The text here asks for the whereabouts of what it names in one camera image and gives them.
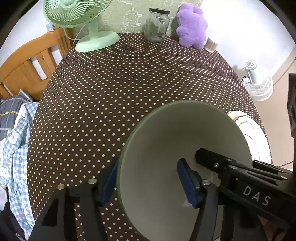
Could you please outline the white floral plate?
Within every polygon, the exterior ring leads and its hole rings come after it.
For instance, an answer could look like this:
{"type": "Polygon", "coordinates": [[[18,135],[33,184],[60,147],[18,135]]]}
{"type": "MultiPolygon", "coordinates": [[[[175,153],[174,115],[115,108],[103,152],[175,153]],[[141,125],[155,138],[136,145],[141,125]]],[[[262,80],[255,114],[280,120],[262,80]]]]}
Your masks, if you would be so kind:
{"type": "Polygon", "coordinates": [[[269,144],[263,130],[257,122],[243,111],[230,111],[227,113],[227,116],[236,123],[243,133],[252,159],[271,164],[269,144]]]}

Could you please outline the grey-green ceramic bowl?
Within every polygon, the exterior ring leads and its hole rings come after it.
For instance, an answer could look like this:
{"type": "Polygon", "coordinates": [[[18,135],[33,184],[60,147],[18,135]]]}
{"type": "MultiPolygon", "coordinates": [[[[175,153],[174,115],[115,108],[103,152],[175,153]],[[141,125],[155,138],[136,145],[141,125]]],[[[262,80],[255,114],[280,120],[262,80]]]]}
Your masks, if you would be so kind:
{"type": "Polygon", "coordinates": [[[183,100],[146,116],[125,143],[117,189],[128,221],[148,240],[188,240],[198,209],[189,205],[177,173],[184,158],[203,179],[220,184],[216,173],[195,160],[207,149],[251,166],[247,141],[234,121],[210,104],[183,100]]]}

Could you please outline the white small fan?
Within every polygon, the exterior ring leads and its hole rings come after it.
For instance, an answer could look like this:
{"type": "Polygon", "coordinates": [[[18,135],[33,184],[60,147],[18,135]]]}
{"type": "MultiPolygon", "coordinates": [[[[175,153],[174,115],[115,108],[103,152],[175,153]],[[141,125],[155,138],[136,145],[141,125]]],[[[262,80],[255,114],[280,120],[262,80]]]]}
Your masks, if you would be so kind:
{"type": "Polygon", "coordinates": [[[264,75],[258,64],[249,60],[245,63],[245,75],[242,84],[254,102],[265,101],[273,93],[273,80],[264,75]]]}

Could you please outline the blue checkered clothes pile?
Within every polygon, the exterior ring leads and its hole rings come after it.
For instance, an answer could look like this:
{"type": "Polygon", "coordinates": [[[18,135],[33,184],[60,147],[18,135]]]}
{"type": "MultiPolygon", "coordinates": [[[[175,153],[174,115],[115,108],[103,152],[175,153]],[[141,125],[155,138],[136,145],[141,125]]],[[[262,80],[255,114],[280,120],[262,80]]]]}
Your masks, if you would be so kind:
{"type": "Polygon", "coordinates": [[[1,215],[12,239],[28,240],[35,220],[29,199],[28,147],[38,102],[23,90],[1,98],[1,215]]]}

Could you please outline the cotton swab container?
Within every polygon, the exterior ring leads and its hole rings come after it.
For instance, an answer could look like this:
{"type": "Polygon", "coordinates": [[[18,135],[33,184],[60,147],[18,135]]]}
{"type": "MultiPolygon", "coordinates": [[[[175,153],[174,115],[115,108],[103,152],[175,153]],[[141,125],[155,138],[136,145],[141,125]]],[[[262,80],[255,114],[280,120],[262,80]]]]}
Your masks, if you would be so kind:
{"type": "Polygon", "coordinates": [[[217,46],[218,43],[213,41],[211,38],[208,38],[204,45],[204,49],[209,53],[213,53],[217,49],[217,46]]]}

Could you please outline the wooden chair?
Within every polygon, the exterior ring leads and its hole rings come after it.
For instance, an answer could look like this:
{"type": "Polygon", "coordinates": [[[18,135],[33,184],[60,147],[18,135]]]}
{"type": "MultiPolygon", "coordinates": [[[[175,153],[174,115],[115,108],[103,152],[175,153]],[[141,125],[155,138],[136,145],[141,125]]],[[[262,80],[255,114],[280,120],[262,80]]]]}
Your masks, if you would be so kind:
{"type": "Polygon", "coordinates": [[[20,90],[33,99],[40,100],[57,63],[51,48],[58,47],[65,56],[73,41],[71,29],[53,27],[41,37],[33,39],[18,48],[1,66],[1,97],[17,95],[20,90]]]}

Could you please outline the purple plush toy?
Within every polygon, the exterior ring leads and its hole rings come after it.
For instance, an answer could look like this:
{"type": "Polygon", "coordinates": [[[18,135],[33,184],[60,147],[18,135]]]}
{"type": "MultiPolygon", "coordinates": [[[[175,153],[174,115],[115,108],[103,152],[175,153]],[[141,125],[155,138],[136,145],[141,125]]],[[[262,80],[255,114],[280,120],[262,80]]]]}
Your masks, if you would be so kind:
{"type": "Polygon", "coordinates": [[[176,17],[179,25],[176,33],[180,45],[202,50],[207,39],[208,27],[203,11],[190,3],[182,3],[176,17]]]}

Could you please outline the glass jar black lid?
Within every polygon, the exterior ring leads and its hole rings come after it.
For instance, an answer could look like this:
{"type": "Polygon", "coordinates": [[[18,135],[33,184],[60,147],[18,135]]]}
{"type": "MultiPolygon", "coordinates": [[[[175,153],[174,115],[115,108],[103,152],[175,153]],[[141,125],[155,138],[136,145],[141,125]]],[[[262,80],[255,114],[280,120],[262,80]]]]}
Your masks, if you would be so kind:
{"type": "Polygon", "coordinates": [[[145,22],[144,37],[150,42],[162,42],[170,23],[170,11],[160,8],[149,8],[145,22]]]}

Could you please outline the green desk fan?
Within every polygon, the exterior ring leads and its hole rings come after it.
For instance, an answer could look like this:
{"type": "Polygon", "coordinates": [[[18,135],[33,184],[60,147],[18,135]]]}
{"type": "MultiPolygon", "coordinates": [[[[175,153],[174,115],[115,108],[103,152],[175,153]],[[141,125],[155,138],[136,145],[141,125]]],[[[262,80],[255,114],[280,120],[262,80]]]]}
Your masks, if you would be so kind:
{"type": "Polygon", "coordinates": [[[114,31],[100,31],[97,18],[108,8],[111,1],[71,0],[51,1],[43,3],[45,18],[60,28],[88,26],[88,35],[78,40],[75,50],[90,52],[114,45],[120,40],[114,31]]]}

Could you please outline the green cartoon wall mat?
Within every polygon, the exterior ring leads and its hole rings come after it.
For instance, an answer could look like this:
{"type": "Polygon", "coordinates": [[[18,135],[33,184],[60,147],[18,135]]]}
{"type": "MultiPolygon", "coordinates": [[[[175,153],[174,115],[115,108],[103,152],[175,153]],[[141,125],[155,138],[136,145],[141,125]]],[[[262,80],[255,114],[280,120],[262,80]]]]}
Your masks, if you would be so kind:
{"type": "Polygon", "coordinates": [[[149,17],[149,8],[158,8],[170,11],[166,35],[177,37],[178,22],[175,17],[183,2],[182,0],[112,1],[96,19],[98,29],[117,33],[142,33],[149,17]]]}

